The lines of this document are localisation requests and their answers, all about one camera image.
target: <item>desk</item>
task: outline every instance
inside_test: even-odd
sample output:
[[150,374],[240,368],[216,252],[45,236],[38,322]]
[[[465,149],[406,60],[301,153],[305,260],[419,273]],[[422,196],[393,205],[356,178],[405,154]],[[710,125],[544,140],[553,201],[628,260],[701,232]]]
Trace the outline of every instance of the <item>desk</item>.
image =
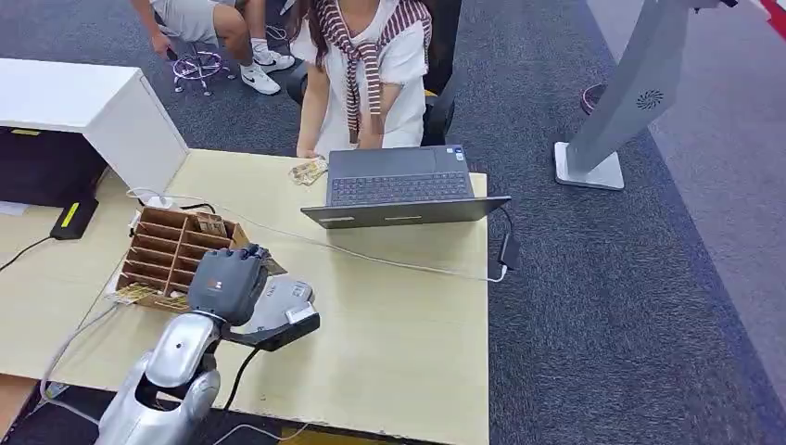
[[[299,163],[192,150],[170,191],[203,197],[255,222],[373,256],[486,274],[485,221],[326,232],[299,212],[323,203],[325,180],[310,188],[292,184],[287,172]],[[484,175],[473,175],[479,196],[485,194],[485,181]],[[408,439],[488,443],[485,282],[356,259],[222,213],[242,223],[253,241],[314,287],[315,307],[322,316],[315,333],[252,362],[233,410]],[[124,235],[115,239],[127,243]],[[117,255],[108,262],[119,259]],[[96,273],[95,288],[107,277]],[[93,313],[106,305],[99,300]],[[75,342],[53,379],[115,389],[140,354],[155,345],[169,319],[164,312],[123,308]],[[65,336],[60,331],[50,337]],[[47,346],[30,348],[34,359],[16,369],[40,375],[55,348]],[[234,344],[219,347],[223,385],[217,406],[225,403],[247,353]]]

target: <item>robotic hand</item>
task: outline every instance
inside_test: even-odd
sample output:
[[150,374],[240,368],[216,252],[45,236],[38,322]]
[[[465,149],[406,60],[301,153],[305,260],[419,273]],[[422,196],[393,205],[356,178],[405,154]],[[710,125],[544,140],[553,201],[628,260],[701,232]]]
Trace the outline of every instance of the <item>robotic hand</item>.
[[[274,351],[319,327],[305,287],[257,305],[267,281],[268,252],[257,245],[205,254],[188,290],[189,313],[174,318],[155,349],[134,365],[98,426],[96,445],[180,445],[191,437],[218,396],[221,378],[214,353],[222,339]],[[257,310],[281,312],[251,334],[230,329],[251,320]],[[159,393],[180,401],[173,410],[157,403]]]

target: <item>power adapter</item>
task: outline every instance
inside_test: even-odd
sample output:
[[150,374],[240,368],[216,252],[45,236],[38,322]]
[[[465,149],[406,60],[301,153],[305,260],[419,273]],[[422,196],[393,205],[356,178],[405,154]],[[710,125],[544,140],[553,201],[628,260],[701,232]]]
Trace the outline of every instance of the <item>power adapter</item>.
[[66,206],[49,236],[60,240],[81,238],[97,207],[98,201],[92,197]]
[[497,258],[499,264],[508,266],[508,269],[514,271],[518,268],[518,257],[521,251],[521,244],[515,239],[513,234],[505,234],[505,239],[502,241],[500,248],[500,257]]

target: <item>laptop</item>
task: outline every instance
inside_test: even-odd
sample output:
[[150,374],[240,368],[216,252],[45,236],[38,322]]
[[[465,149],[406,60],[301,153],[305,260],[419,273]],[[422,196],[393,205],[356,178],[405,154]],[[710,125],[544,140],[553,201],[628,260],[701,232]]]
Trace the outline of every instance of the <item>laptop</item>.
[[301,209],[326,229],[459,223],[511,197],[475,197],[461,146],[334,151],[325,207]]

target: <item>laptop keyboard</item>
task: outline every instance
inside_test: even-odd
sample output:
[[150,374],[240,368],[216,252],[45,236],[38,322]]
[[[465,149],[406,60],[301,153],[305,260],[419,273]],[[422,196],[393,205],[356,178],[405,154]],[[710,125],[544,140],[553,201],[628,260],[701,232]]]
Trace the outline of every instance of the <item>laptop keyboard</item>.
[[340,178],[332,182],[331,205],[357,206],[471,197],[466,173]]

